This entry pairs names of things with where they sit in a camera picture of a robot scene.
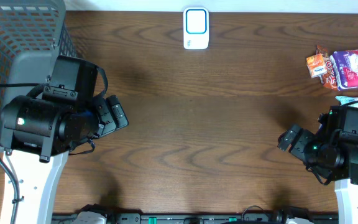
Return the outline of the orange chocolate bar wrapper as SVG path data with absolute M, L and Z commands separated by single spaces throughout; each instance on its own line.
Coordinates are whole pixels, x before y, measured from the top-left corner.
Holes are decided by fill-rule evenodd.
M 325 88 L 338 90 L 333 63 L 329 57 L 328 50 L 320 45 L 317 45 L 316 54 L 320 55 L 317 71 L 321 83 Z

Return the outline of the small orange box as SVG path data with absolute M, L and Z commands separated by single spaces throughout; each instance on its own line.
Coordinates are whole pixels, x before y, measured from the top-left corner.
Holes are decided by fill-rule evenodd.
M 316 54 L 306 58 L 306 66 L 311 78 L 320 77 L 328 71 L 322 54 Z

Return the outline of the red purple rice packet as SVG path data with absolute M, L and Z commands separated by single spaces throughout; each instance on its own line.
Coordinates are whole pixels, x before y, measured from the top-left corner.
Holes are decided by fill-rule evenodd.
M 358 49 L 335 51 L 330 60 L 338 90 L 358 89 Z

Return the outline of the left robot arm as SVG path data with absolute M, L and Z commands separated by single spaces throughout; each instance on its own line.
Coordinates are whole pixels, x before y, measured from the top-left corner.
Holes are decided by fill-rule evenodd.
M 129 125 L 116 96 L 17 96 L 2 110 L 0 145 L 13 186 L 14 223 L 50 223 L 57 185 L 75 148 Z

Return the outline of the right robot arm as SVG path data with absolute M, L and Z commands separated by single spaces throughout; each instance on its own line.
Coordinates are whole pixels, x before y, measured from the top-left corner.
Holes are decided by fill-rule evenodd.
M 278 148 L 302 161 L 320 184 L 335 185 L 339 223 L 358 223 L 358 125 L 322 124 L 314 134 L 293 125 Z

